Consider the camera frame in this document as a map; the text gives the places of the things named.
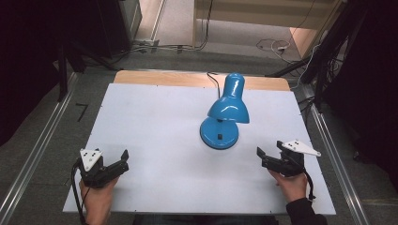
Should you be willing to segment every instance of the blue desk lamp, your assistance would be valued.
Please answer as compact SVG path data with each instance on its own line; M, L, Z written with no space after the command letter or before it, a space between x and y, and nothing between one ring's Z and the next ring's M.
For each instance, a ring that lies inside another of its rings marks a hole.
M249 124L249 113L242 101L245 79L239 73L225 78L220 97L208 111L208 118L200 126L200 136L205 144L214 149L232 147L239 136L237 123Z

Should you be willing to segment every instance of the person's arm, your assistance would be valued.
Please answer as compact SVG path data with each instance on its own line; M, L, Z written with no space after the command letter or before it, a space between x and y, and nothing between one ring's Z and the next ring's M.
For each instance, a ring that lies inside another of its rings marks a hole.
M317 215L305 194L307 189L307 177L301 173L293 177L284 177L277 172L268 170L281 187L282 193L288 204L286 211L293 225L326 225L328 222L322 215Z
M85 196L85 223L89 225L105 225L107 223L111 215L113 191L117 180L118 178L114 179L101 189L91 188L90 190L82 181L80 182L81 195Z

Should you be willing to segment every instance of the gray floor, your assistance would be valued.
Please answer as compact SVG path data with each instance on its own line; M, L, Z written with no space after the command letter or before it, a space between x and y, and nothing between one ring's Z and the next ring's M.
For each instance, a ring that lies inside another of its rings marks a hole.
M235 55L230 54L211 52L177 54L176 52L158 50L154 53L134 52L124 58L118 66L125 69L238 71L243 74L260 75L284 68L285 63L281 60L264 60L264 58L251 56L242 56L237 59ZM85 147L107 85L113 81L114 77L115 72L108 71L103 67L89 67L85 74L79 75L69 105L9 224L77 224L79 222L76 214L62 213L70 186L70 169L74 160L79 156L79 150ZM55 87L26 118L12 140L1 146L1 198L5 197L7 189L16 178L53 112L57 91L57 87ZM298 100L304 98L300 89L295 93ZM76 106L76 103L88 104L87 111L80 122L77 122L77 120L83 109ZM398 205L393 200L397 199L397 194L392 188L388 176L373 164L358 163L352 160L354 149L344 123L335 117L327 106L324 106L324 112L333 139L360 199L363 201L363 206L371 223L395 224L398 218L396 215ZM308 118L308 132L314 148L323 153L323 157L319 161L337 210L337 216L328 217L329 224L354 224L328 155L325 154L325 147L314 120L311 116ZM279 216L278 219L281 224L289 224L286 216ZM111 224L130 224L132 220L133 215L115 213L112 215Z

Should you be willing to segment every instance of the tripod leg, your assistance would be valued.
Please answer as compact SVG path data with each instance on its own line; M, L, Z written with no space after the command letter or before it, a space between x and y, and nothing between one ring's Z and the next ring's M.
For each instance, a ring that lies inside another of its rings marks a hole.
M59 73L59 97L58 101L62 101L68 92L67 78L67 58L64 53L64 45L58 47L58 73Z

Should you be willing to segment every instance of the black equipment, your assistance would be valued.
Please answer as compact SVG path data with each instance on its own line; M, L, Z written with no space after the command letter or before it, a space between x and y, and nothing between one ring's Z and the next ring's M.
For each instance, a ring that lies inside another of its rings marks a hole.
M85 170L85 165L84 161L82 160L82 157L79 157L76 160L71 172L71 181L72 181L71 183L72 183L73 194L76 201L76 206L79 211L80 221L82 224L86 224L82 209L85 196L84 197L82 196L83 202L82 205L80 205L79 195L77 193L76 182L74 179L77 169L80 169L80 174L82 176L82 180L86 187L103 188L110 181L114 180L115 178L117 178L118 176L129 170L129 164L127 163L127 159L129 159L129 153L126 149L123 152L121 159L118 162L108 167L105 167L103 166L103 157L100 156L93 165L93 167L88 172Z
M285 177L304 173L304 155L283 147L281 141L277 141L276 145L282 150L281 159L269 157L261 148L257 147L257 156L263 159L262 166Z

